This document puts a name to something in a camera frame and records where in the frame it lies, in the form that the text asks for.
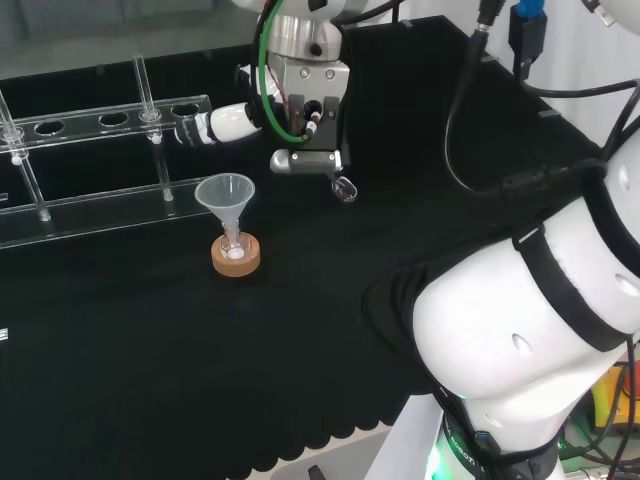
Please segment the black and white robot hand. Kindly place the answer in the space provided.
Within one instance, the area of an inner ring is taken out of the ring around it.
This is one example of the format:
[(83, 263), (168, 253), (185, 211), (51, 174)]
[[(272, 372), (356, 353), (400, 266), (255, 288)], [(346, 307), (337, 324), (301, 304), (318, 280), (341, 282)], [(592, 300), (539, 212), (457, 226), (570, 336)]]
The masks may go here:
[(241, 102), (196, 113), (176, 123), (174, 137), (191, 148), (244, 141), (264, 130), (252, 110), (250, 102)]

